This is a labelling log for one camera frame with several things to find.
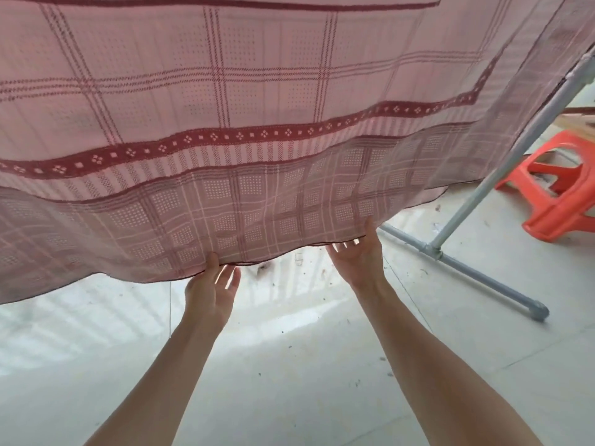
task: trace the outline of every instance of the person's right hand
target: person's right hand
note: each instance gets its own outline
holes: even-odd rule
[[[372,217],[366,219],[364,228],[365,236],[359,239],[359,244],[348,241],[326,246],[339,275],[358,295],[385,281],[382,245]]]

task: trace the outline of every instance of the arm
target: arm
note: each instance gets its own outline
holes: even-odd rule
[[[355,292],[409,405],[432,446],[541,445],[518,413],[418,322],[384,277],[369,218],[359,244],[327,246]]]
[[[219,266],[212,253],[206,270],[186,286],[184,315],[171,338],[86,446],[171,445],[206,358],[229,319],[239,284],[240,269]]]

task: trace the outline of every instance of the white tile floor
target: white tile floor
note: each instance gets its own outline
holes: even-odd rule
[[[430,239],[472,190],[391,223]],[[493,192],[447,253],[535,299],[545,324],[381,234],[386,275],[425,326],[506,397],[547,445],[595,437],[595,235],[528,236],[516,194]],[[183,281],[96,275],[0,306],[0,443],[75,446],[144,373],[183,309]],[[349,288],[321,248],[245,272],[175,445],[426,445]]]

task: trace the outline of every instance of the orange stool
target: orange stool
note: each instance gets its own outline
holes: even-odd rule
[[[540,155],[557,147],[574,150],[583,163],[566,168],[535,162]],[[531,172],[557,176],[549,189],[558,197],[552,197],[539,186]],[[572,230],[595,232],[595,217],[584,214],[595,204],[595,143],[564,130],[525,158],[496,189],[509,181],[533,207],[531,217],[522,225],[531,236],[551,242]]]

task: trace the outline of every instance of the checkered pattern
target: checkered pattern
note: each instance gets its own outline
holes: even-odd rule
[[[0,303],[357,237],[482,178],[595,0],[0,0]]]

